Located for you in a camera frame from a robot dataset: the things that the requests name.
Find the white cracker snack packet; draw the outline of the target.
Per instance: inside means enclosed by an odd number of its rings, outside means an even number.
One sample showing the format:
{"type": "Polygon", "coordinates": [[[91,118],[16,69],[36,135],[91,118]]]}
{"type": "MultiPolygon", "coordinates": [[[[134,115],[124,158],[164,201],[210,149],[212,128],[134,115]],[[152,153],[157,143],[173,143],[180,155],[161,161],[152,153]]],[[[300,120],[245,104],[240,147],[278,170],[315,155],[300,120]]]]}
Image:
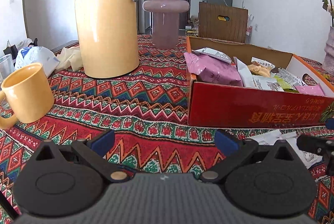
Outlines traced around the white cracker snack packet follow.
{"type": "Polygon", "coordinates": [[[244,87],[247,88],[256,88],[253,80],[253,76],[247,67],[246,64],[244,64],[241,60],[239,60],[237,57],[234,57],[234,62],[237,67],[237,71],[241,77],[242,83],[244,87]]]}

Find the pink snack packet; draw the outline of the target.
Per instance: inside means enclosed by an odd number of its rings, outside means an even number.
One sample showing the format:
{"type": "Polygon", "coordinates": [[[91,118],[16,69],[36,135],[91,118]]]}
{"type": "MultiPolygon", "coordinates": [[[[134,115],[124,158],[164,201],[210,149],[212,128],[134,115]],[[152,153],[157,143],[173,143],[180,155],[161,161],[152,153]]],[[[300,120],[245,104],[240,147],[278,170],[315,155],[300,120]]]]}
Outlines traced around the pink snack packet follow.
{"type": "Polygon", "coordinates": [[[296,90],[305,95],[324,96],[324,92],[319,84],[313,86],[296,86],[296,90]]]}
{"type": "Polygon", "coordinates": [[[234,65],[205,54],[185,52],[187,70],[203,82],[243,87],[241,77],[234,65]]]}

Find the patterned red tablecloth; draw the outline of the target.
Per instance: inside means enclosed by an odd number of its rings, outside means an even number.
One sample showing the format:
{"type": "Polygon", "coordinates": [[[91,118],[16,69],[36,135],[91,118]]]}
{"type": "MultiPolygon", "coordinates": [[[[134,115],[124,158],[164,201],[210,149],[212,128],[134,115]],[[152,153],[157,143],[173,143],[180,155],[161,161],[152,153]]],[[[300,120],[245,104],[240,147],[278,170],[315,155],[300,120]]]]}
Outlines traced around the patterned red tablecloth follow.
{"type": "Polygon", "coordinates": [[[138,37],[140,64],[113,79],[66,69],[49,77],[54,105],[1,131],[1,208],[11,223],[333,223],[333,175],[305,167],[285,140],[258,151],[220,182],[200,175],[226,157],[216,130],[238,140],[280,130],[333,140],[333,118],[297,127],[188,124],[186,39],[170,51],[138,37]],[[103,157],[131,176],[105,181],[81,164],[75,140],[114,130],[103,157]]]}

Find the red cardboard pumpkin box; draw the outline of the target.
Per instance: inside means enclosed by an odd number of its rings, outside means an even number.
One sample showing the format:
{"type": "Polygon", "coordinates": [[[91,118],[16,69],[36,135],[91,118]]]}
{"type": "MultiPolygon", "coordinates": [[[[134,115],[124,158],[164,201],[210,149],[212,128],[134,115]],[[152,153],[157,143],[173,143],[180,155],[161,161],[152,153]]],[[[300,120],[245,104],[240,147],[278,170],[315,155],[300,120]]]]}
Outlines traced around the red cardboard pumpkin box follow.
{"type": "Polygon", "coordinates": [[[188,37],[187,51],[209,47],[238,58],[272,62],[297,77],[310,76],[324,96],[205,83],[188,73],[188,124],[206,127],[297,127],[323,125],[333,118],[333,85],[303,58],[287,52],[213,39],[188,37]]]}

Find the textured mauve ceramic vase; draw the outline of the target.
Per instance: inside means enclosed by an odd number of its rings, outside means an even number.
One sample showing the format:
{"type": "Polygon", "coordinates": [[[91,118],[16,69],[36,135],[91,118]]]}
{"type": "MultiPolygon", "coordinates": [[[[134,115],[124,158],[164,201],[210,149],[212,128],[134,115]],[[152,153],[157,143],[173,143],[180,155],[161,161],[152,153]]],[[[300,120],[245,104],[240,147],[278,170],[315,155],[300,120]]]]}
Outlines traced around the textured mauve ceramic vase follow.
{"type": "Polygon", "coordinates": [[[322,63],[322,68],[331,74],[334,75],[334,28],[331,26],[329,33],[328,33],[328,39],[325,43],[325,58],[322,63]]]}

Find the orange cookie snack packet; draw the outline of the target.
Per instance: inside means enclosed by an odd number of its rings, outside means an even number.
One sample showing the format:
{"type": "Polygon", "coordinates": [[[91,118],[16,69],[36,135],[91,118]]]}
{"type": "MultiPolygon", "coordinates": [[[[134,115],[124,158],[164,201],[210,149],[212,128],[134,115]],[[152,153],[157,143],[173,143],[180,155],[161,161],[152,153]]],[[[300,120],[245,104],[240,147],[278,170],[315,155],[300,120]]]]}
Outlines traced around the orange cookie snack packet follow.
{"type": "Polygon", "coordinates": [[[268,67],[255,64],[248,65],[247,67],[254,75],[271,78],[271,70],[268,67]]]}

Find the yellow ceramic mug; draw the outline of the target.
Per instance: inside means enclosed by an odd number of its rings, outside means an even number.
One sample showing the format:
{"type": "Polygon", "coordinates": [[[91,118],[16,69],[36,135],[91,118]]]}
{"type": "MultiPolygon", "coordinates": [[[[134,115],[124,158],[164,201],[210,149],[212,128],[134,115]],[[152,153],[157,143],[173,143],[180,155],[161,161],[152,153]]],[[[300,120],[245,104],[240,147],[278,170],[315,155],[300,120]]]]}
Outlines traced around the yellow ceramic mug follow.
{"type": "Polygon", "coordinates": [[[46,115],[54,97],[42,64],[34,62],[11,73],[1,84],[1,100],[7,100],[13,111],[11,117],[1,117],[2,130],[17,121],[32,123],[46,115]]]}

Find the white plastic bag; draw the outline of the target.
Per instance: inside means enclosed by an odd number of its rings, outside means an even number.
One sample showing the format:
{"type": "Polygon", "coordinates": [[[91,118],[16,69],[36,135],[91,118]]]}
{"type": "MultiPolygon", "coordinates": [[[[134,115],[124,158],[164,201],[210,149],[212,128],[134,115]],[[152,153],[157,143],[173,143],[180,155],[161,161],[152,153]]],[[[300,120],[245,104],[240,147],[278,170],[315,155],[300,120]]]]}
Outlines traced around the white plastic bag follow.
{"type": "Polygon", "coordinates": [[[15,70],[18,70],[29,64],[39,62],[42,64],[45,75],[49,77],[57,68],[60,61],[52,51],[45,47],[29,46],[19,50],[15,61],[15,70]]]}

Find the clear drinking glass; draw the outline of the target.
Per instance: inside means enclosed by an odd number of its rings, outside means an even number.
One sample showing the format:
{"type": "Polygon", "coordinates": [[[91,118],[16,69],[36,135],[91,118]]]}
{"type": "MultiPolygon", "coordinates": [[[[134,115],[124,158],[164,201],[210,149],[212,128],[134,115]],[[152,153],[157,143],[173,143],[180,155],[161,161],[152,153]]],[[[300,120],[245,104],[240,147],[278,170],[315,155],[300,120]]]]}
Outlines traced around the clear drinking glass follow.
{"type": "Polygon", "coordinates": [[[11,73],[14,72],[14,62],[11,54],[6,54],[0,58],[0,75],[3,82],[11,73]]]}

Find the wooden slatted chair back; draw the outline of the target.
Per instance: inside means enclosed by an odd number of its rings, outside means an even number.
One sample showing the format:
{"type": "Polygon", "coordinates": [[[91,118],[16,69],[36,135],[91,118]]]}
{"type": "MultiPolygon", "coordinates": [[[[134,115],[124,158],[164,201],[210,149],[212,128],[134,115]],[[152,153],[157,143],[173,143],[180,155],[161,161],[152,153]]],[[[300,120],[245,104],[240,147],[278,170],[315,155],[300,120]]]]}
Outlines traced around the wooden slatted chair back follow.
{"type": "Polygon", "coordinates": [[[245,43],[248,10],[233,6],[199,3],[199,31],[201,38],[245,43]]]}

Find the pink glass vase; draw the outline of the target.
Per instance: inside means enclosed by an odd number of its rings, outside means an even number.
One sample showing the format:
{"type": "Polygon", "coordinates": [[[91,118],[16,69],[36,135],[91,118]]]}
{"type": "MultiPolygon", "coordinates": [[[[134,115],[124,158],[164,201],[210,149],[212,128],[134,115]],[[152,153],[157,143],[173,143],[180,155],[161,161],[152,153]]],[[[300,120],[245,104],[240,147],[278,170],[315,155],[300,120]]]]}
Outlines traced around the pink glass vase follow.
{"type": "Polygon", "coordinates": [[[152,42],[159,49],[178,44],[180,14],[190,8],[186,0],[147,0],[143,10],[153,14],[152,42]]]}

